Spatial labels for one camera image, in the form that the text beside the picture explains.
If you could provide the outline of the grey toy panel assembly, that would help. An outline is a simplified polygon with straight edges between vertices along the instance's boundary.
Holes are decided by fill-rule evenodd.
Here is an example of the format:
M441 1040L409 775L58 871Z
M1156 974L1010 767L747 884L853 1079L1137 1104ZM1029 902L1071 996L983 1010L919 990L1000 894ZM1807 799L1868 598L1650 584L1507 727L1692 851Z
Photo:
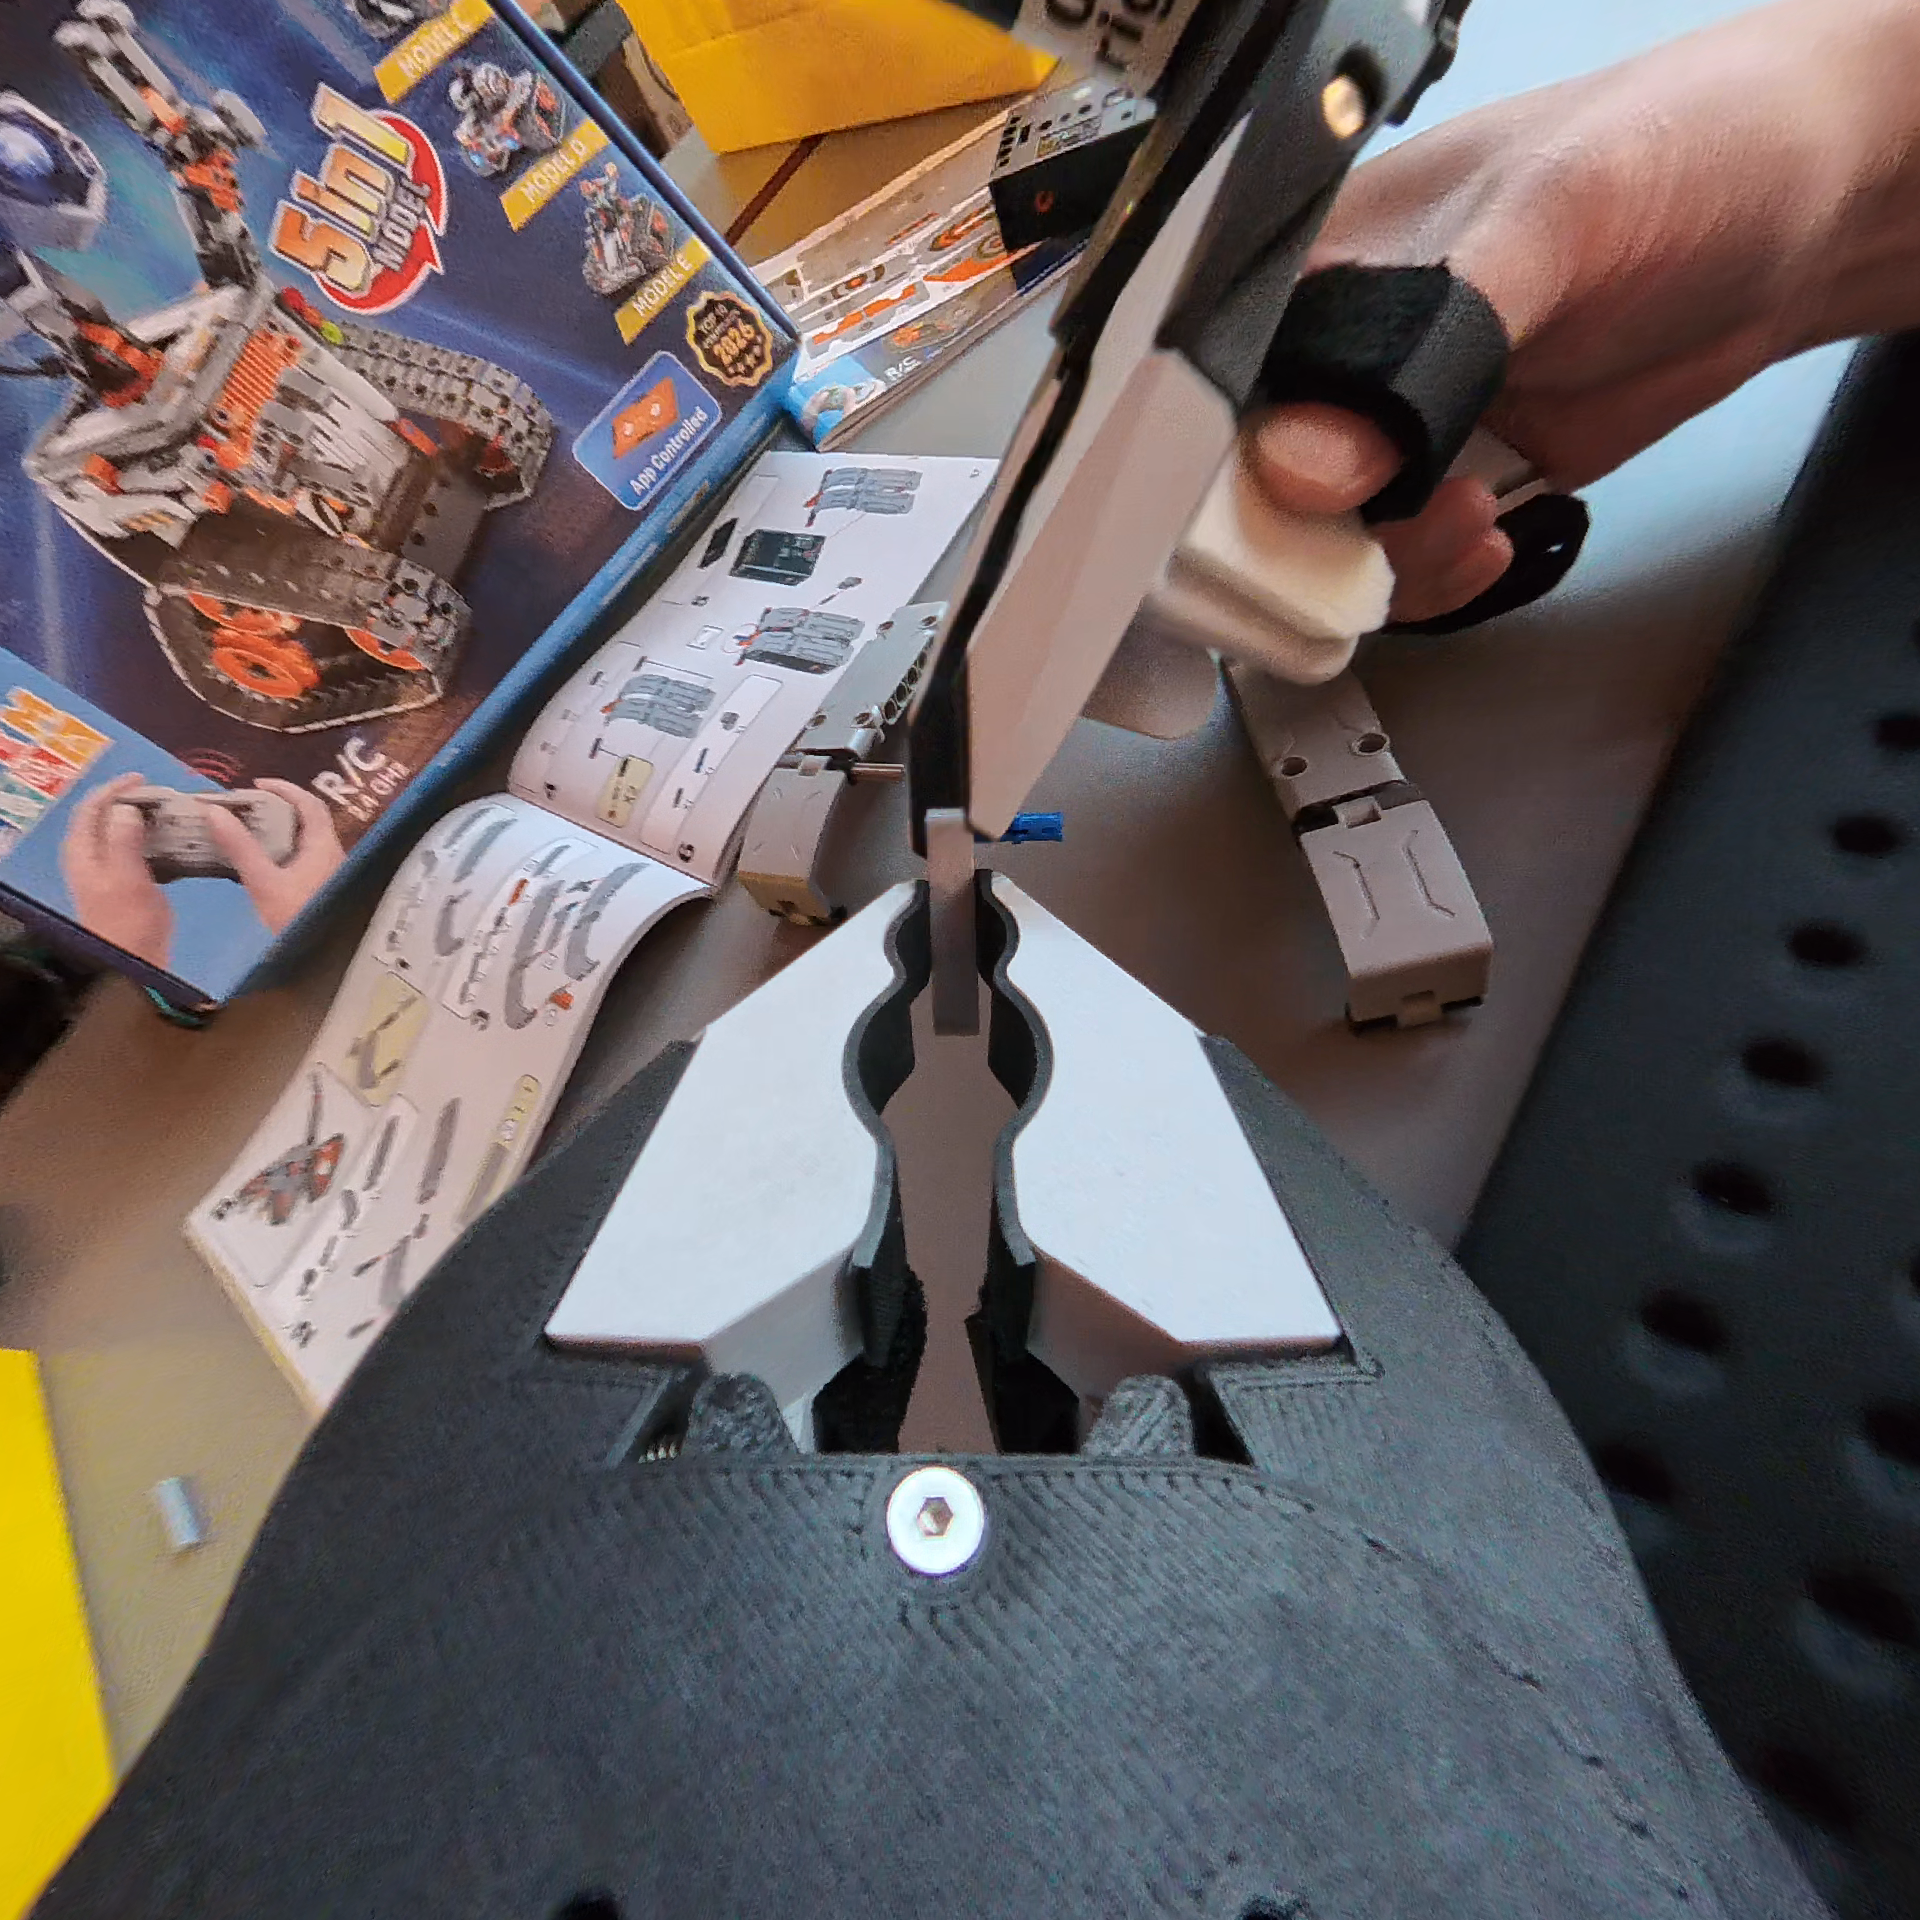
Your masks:
M769 775L736 854L736 881L763 910L817 928L847 918L827 857L833 817L858 786L905 780L877 750L913 704L944 615L946 603L916 603L882 620Z
M1480 1004L1493 935L1359 676L1303 689L1236 660L1224 674L1328 910L1348 1025L1410 1030Z

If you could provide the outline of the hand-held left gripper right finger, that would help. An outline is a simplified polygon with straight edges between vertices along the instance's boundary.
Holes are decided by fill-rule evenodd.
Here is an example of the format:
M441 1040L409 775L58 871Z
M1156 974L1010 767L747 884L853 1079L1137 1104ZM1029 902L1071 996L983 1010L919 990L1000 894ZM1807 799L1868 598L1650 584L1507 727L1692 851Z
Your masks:
M1009 879L976 879L995 1147L976 1372L1005 1454L1074 1451L1130 1377L1339 1352L1205 1033Z

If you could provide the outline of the blue cover booklet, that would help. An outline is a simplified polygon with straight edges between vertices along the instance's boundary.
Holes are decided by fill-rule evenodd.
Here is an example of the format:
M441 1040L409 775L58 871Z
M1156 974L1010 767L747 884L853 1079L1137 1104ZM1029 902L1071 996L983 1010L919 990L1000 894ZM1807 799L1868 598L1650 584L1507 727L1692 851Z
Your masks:
M949 258L949 275L865 294L844 319L802 330L787 412L815 451L847 443L1067 275L1081 244L996 260Z

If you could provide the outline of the printed sticker sheet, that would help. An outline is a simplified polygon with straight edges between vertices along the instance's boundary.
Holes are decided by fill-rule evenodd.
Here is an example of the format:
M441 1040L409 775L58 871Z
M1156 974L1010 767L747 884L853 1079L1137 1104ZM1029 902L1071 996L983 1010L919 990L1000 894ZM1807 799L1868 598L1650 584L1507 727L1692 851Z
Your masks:
M995 218L989 170L1002 126L1019 104L760 266L761 284L800 336L793 376L804 324L844 319L869 291L919 275L946 276L953 256L1012 256Z

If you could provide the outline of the person's right hand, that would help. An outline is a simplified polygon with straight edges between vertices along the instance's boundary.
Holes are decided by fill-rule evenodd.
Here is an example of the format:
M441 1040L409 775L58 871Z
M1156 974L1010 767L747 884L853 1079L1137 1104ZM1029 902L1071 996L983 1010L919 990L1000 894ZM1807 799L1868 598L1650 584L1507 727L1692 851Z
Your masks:
M1919 6L1769 6L1363 166L1309 271L1445 264L1485 423L1585 489L1813 348L1919 322Z

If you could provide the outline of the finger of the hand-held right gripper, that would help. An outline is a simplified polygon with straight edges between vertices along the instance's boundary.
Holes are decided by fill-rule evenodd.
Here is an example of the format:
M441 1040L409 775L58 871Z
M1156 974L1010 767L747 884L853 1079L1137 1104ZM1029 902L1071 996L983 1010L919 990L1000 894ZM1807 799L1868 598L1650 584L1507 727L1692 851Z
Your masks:
M1356 512L1263 503L1241 419L1300 260L1376 111L1264 99L1207 134L1165 107L1052 322L908 730L915 849L972 862L1130 639L1324 682L1386 618Z

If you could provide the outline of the yellow plastic bin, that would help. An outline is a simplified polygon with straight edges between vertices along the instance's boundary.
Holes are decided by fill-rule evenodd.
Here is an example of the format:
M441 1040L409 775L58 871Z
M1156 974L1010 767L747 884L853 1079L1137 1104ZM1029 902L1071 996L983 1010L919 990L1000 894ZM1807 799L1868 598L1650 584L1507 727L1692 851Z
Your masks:
M1055 58L940 2L627 2L715 154L1040 88Z
M2 1858L40 1886L113 1788L65 1489L36 1358L2 1354Z

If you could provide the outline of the grey desk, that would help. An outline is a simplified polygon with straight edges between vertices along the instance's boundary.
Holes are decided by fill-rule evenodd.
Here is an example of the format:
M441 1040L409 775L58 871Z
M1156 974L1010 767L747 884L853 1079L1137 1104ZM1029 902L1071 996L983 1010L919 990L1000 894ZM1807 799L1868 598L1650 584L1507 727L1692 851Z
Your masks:
M1748 6L1473 6L1455 72L1405 136L1633 58ZM1036 305L882 416L863 447L1000 454L1045 359ZM1066 841L1003 870L1189 1019L1240 1044L1427 1230L1452 1242L1500 1147L1675 732L1738 626L1769 526L1848 359L1763 376L1596 488L1559 592L1360 676L1496 932L1482 1009L1354 1035L1337 950L1232 704L1178 742L1081 724L1034 802ZM319 1031L393 876L363 876L269 993L202 1031L121 977L4 1106L4 1350L36 1352L84 1587L114 1770L189 1676L308 1415L183 1240ZM676 910L616 977L541 1140L553 1147L669 1040L817 935L729 884ZM889 1112L928 1350L903 1440L988 1451L965 1314L986 1257L1005 1113L983 1043L935 1040ZM173 1552L153 1487L183 1476L205 1544Z

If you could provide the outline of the blue toy robot kit box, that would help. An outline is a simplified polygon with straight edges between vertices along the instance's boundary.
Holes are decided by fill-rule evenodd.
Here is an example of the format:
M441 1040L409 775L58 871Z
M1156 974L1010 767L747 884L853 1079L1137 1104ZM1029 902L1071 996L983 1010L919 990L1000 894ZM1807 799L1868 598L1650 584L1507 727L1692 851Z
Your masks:
M514 6L4 6L4 913L243 993L775 423Z

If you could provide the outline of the black electronic module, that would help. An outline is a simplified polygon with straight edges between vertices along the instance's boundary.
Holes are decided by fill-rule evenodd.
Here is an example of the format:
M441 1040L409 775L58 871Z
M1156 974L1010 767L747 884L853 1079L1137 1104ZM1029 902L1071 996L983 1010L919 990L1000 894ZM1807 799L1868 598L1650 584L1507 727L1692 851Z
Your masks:
M989 170L1005 251L1088 236L1154 116L1153 102L1104 81L1057 88L1010 111Z

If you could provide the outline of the open instruction booklet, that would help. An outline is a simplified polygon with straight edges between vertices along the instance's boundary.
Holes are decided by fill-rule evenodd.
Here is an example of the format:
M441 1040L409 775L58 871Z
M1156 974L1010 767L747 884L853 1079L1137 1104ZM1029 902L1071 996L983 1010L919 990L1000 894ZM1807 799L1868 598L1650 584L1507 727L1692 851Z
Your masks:
M736 879L769 775L995 474L763 455L540 712L508 791L404 857L299 1070L186 1222L311 1410L520 1178L612 977Z

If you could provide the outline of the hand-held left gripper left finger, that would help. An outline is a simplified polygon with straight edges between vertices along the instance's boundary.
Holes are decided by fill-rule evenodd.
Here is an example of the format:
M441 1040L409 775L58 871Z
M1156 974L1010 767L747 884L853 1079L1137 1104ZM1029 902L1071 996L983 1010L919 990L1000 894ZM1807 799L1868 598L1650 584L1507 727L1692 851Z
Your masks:
M749 1375L800 1447L905 1316L897 1151L924 888L901 882L700 1035L545 1331L563 1350Z

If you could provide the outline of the black perforated chair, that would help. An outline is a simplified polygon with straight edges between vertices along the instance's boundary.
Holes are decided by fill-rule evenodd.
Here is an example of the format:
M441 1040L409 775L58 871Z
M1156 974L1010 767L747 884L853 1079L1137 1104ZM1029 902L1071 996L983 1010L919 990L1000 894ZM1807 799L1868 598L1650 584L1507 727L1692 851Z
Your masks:
M1842 1915L1919 1907L1915 423L1864 348L1458 1248Z

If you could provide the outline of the small grey toy brick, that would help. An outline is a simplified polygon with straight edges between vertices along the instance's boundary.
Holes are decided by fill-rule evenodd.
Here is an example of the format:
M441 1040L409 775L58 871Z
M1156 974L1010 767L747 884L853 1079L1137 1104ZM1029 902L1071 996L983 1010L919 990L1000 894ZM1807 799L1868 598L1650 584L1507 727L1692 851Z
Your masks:
M927 871L933 1031L972 1038L979 1031L976 840L961 808L928 810Z

